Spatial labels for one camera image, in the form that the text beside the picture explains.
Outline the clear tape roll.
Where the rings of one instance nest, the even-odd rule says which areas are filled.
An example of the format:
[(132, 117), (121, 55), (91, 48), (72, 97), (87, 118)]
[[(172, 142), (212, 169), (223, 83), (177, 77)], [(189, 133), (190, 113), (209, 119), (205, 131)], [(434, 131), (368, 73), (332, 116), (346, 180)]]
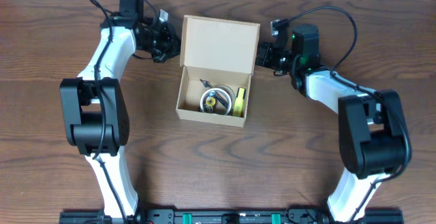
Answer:
[(232, 103), (234, 103), (234, 100), (235, 100), (236, 96), (234, 94), (234, 91), (228, 85), (217, 84), (217, 85), (215, 85), (215, 88), (223, 89), (226, 93), (229, 94), (229, 96), (230, 96), (230, 98), (232, 100)]

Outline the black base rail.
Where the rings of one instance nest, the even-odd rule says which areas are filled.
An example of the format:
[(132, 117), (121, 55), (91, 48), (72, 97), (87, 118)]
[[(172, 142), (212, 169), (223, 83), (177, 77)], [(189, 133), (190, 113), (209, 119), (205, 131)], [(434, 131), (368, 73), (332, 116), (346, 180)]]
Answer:
[(125, 220), (97, 212), (62, 212), (60, 224), (80, 223), (145, 223), (145, 224), (312, 224), (335, 223), (323, 210), (294, 208), (263, 211), (175, 211), (172, 209), (142, 210)]

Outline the cardboard box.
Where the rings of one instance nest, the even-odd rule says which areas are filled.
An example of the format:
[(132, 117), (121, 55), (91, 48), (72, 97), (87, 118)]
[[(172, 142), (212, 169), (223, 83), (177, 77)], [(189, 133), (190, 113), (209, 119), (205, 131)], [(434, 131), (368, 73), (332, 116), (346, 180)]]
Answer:
[[(255, 65), (260, 24), (184, 16), (181, 40), (180, 66), (183, 68), (176, 102), (180, 119), (243, 127), (245, 125), (251, 78)], [(232, 116), (221, 104), (214, 112), (202, 112), (200, 104), (212, 86), (230, 88), (237, 93), (245, 89), (240, 116)]]

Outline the yellow highlighter marker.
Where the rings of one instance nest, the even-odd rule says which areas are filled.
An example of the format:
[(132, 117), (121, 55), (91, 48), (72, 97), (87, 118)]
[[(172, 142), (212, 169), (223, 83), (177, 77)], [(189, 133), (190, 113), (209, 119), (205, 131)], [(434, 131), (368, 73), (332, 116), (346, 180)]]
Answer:
[(243, 87), (238, 88), (236, 98), (234, 100), (232, 116), (236, 116), (236, 117), (243, 116), (244, 104), (245, 104), (245, 93), (246, 93), (245, 88), (243, 88)]

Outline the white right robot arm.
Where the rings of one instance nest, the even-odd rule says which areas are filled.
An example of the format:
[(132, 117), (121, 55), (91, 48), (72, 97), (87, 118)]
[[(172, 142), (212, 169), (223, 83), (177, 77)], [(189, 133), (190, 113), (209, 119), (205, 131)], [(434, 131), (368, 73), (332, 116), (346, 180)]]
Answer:
[(290, 208), (290, 223), (402, 223), (398, 210), (367, 210), (379, 186), (398, 178), (411, 159), (411, 142), (396, 91), (354, 84), (321, 63), (320, 47), (295, 40), (290, 50), (264, 43), (256, 65), (288, 74), (293, 87), (338, 116), (339, 152), (345, 166), (326, 209)]

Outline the black pen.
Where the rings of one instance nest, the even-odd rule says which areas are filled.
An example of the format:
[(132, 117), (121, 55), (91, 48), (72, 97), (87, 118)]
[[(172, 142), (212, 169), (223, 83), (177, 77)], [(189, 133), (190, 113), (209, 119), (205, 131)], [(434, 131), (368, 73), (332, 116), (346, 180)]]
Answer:
[(200, 100), (200, 109), (204, 111), (204, 100), (208, 96), (213, 96), (216, 99), (216, 106), (219, 103), (221, 106), (223, 106), (225, 109), (228, 109), (230, 107), (230, 104), (232, 103), (232, 100), (228, 93), (226, 93), (223, 89), (215, 88), (209, 81), (200, 79), (200, 82), (203, 84), (205, 88), (207, 88), (205, 92), (205, 96), (201, 98)]

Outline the white tape roll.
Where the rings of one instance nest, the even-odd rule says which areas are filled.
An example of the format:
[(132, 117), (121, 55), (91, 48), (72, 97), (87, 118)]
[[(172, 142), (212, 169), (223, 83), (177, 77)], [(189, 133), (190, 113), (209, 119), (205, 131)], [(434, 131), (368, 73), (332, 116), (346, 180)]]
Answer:
[(235, 94), (231, 89), (217, 87), (208, 89), (200, 99), (200, 110), (207, 114), (228, 115), (233, 108)]

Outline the black yellow correction tape dispenser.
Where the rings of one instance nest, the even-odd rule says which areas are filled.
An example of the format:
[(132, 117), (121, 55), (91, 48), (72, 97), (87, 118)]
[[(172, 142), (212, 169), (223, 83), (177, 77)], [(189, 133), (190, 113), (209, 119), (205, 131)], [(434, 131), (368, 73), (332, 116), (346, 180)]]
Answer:
[(216, 106), (216, 99), (213, 96), (208, 96), (205, 100), (204, 100), (204, 112), (205, 113), (213, 113), (215, 106)]

